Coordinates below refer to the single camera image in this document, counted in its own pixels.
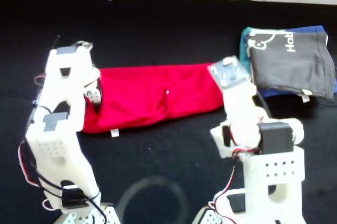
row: black wire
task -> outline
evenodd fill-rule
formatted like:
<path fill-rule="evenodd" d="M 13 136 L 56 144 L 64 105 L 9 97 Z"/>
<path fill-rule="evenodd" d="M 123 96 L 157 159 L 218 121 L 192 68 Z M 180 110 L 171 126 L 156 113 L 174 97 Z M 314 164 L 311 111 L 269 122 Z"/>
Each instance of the black wire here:
<path fill-rule="evenodd" d="M 52 113 L 52 111 L 49 108 L 45 107 L 45 106 L 40 106 L 40 105 L 37 105 L 37 106 L 46 109 L 50 114 Z"/>
<path fill-rule="evenodd" d="M 269 106 L 268 104 L 265 102 L 265 99 L 263 98 L 263 96 L 261 95 L 261 93 L 259 91 L 256 92 L 256 96 L 259 99 L 261 106 L 264 108 L 264 110 L 266 111 L 267 115 L 269 118 L 272 118 L 272 114 L 270 112 Z"/>
<path fill-rule="evenodd" d="M 101 210 L 101 208 L 92 199 L 90 199 L 89 202 L 97 209 L 98 212 L 100 212 L 100 214 L 104 218 L 104 224 L 106 224 L 107 223 L 107 217 L 106 217 L 105 213 Z"/>

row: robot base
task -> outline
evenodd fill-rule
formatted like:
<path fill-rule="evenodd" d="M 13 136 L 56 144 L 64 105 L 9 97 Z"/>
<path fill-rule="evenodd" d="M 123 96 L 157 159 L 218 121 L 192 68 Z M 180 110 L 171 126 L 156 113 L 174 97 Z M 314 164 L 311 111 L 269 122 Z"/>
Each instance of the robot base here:
<path fill-rule="evenodd" d="M 245 189 L 234 189 L 229 190 L 229 196 L 234 196 L 231 200 L 230 204 L 232 208 L 236 209 L 244 209 L 245 208 L 245 201 L 244 201 L 244 192 Z M 203 207 L 195 216 L 192 224 L 250 224 L 249 220 L 246 218 L 245 211 L 235 211 L 236 218 L 235 223 L 232 222 L 230 219 L 224 218 L 216 213 L 213 209 L 209 207 Z M 305 220 L 302 218 L 301 220 L 297 221 L 298 224 L 305 224 Z M 279 220 L 271 220 L 268 222 L 260 222 L 260 224 L 288 224 L 287 222 L 282 222 Z"/>
<path fill-rule="evenodd" d="M 118 216 L 115 212 L 115 209 L 113 207 L 112 203 L 101 203 L 100 205 L 101 210 L 105 213 L 107 217 L 107 224 L 120 224 L 120 221 L 118 219 Z M 76 218 L 76 215 L 74 214 L 63 214 L 61 215 L 54 224 L 93 224 L 93 223 L 104 223 L 103 216 L 100 216 L 100 219 L 98 221 L 93 221 L 92 216 L 88 218 Z"/>

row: folded shirt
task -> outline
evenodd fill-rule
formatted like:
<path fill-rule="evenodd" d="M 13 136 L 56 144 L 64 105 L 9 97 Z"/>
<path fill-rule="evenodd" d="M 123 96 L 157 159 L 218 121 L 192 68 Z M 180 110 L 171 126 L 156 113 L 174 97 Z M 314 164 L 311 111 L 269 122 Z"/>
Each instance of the folded shirt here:
<path fill-rule="evenodd" d="M 247 49 L 247 36 L 252 30 L 260 30 L 261 32 L 266 31 L 263 29 L 254 29 L 251 27 L 247 27 L 243 30 L 241 34 L 241 40 L 240 40 L 240 62 L 244 66 L 244 68 L 251 73 L 251 59 L 249 57 L 249 50 Z M 309 26 L 309 27 L 301 27 L 301 28 L 292 28 L 287 29 L 286 31 L 290 32 L 296 32 L 296 33 L 308 33 L 308 32 L 325 32 L 323 26 Z M 273 88 L 269 89 L 262 89 L 259 88 L 260 93 L 264 97 L 274 96 L 274 95 L 280 95 L 280 94 L 294 94 L 290 91 L 281 91 Z M 334 80 L 334 93 L 337 93 L 337 81 Z"/>
<path fill-rule="evenodd" d="M 327 39 L 325 32 L 252 29 L 246 43 L 254 83 L 263 89 L 333 99 L 335 67 Z"/>

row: red wire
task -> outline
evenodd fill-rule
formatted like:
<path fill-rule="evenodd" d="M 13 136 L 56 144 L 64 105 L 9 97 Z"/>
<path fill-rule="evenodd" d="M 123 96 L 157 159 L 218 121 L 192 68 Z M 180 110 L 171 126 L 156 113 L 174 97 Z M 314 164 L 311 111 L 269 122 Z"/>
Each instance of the red wire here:
<path fill-rule="evenodd" d="M 28 172 L 26 170 L 26 167 L 22 161 L 22 153 L 21 153 L 21 145 L 22 143 L 20 143 L 18 149 L 17 149 L 17 155 L 18 155 L 18 158 L 19 158 L 19 163 L 20 163 L 20 167 L 21 167 L 21 170 L 23 172 L 23 175 L 27 181 L 28 184 L 32 185 L 32 186 L 35 186 L 35 187 L 40 187 L 37 183 L 35 183 L 33 180 L 31 180 L 28 176 Z"/>

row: white wire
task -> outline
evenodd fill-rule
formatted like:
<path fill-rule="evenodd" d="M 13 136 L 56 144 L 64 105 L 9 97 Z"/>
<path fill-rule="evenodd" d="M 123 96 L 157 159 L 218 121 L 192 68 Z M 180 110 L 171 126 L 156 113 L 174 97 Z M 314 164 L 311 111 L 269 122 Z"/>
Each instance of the white wire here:
<path fill-rule="evenodd" d="M 21 170 L 22 170 L 22 173 L 23 173 L 23 176 L 25 177 L 26 179 L 26 182 L 32 186 L 35 186 L 35 187 L 40 187 L 38 184 L 34 183 L 34 182 L 31 182 L 28 178 L 28 175 L 26 173 L 26 170 L 24 168 L 24 165 L 22 163 L 22 156 L 21 156 L 21 145 L 19 145 L 18 149 L 17 149 L 17 156 L 19 158 L 19 163 L 20 163 L 20 167 L 21 167 Z"/>
<path fill-rule="evenodd" d="M 57 210 L 57 209 L 50 208 L 50 207 L 46 206 L 46 202 L 47 202 L 47 201 L 48 201 L 48 199 L 45 199 L 45 200 L 42 201 L 42 207 L 43 207 L 44 209 L 46 209 L 47 211 L 55 211 L 55 210 Z"/>
<path fill-rule="evenodd" d="M 235 172 L 235 165 L 233 166 L 232 173 L 231 173 L 231 176 L 230 176 L 230 178 L 228 180 L 227 185 L 225 186 L 225 188 L 223 188 L 221 191 L 217 192 L 214 195 L 213 201 L 215 201 L 220 195 L 223 195 L 225 192 L 228 191 L 229 187 L 231 186 L 231 182 L 233 180 L 233 177 L 234 177 L 234 172 Z"/>

